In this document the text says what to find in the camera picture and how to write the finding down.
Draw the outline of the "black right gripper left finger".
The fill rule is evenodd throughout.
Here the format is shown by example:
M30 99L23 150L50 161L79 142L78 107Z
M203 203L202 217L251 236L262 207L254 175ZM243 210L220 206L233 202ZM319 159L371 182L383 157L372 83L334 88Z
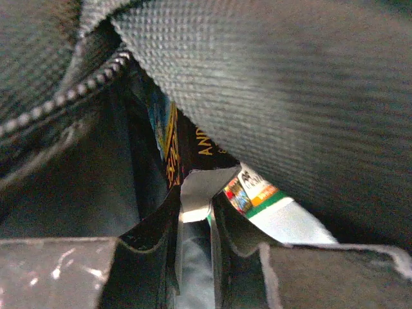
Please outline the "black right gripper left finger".
M118 238L1 242L2 308L174 308L180 191Z

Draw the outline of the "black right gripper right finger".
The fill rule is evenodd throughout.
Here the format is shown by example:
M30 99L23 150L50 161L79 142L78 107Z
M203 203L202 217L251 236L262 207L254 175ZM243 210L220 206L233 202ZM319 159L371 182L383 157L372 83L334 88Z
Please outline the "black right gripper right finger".
M216 308L410 308L411 256L381 245L285 245L212 199Z

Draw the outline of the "black student backpack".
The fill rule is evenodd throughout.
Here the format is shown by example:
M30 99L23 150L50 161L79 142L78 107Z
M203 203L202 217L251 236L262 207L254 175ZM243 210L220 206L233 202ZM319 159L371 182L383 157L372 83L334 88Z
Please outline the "black student backpack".
M2 1L1 187L131 61L339 240L411 249L410 1Z

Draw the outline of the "black yellow treehouse book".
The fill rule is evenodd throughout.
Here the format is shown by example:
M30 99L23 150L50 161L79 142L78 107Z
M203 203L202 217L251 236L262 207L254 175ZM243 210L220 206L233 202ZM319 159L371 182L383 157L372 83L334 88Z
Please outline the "black yellow treehouse book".
M241 170L240 162L193 124L175 102L159 91L146 101L167 192L180 188L182 220L201 221L211 213L212 198Z

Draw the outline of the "green coin book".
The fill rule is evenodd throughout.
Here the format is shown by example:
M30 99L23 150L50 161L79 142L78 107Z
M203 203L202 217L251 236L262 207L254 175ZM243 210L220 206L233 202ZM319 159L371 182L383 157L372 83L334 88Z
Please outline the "green coin book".
M272 238L299 245L336 244L326 227L248 165L224 187L223 200Z

